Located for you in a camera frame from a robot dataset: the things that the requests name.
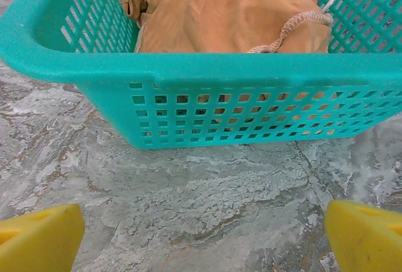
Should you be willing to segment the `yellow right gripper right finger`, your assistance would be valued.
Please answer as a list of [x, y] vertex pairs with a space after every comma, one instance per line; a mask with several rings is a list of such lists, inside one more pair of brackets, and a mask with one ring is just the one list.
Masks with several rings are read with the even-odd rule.
[[333, 200], [325, 232], [341, 272], [402, 272], [402, 214]]

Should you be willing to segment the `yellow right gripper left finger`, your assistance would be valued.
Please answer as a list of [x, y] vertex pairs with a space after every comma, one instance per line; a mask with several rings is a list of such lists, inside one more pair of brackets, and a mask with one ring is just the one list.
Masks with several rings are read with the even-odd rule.
[[83, 236], [77, 204], [0, 220], [0, 272], [71, 272]]

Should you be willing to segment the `tan orange t-shirt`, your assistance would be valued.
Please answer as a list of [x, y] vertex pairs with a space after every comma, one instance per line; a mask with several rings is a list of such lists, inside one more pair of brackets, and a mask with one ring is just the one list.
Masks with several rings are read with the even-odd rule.
[[327, 53], [332, 17], [318, 0], [119, 0], [138, 53]]

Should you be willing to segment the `teal plastic mesh basket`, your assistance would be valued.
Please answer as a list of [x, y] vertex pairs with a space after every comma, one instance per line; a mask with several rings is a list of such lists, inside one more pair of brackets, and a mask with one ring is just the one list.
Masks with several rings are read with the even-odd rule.
[[0, 59], [76, 85], [141, 149], [348, 138], [402, 112], [402, 0], [330, 13], [324, 55], [136, 54], [117, 0], [15, 0]]

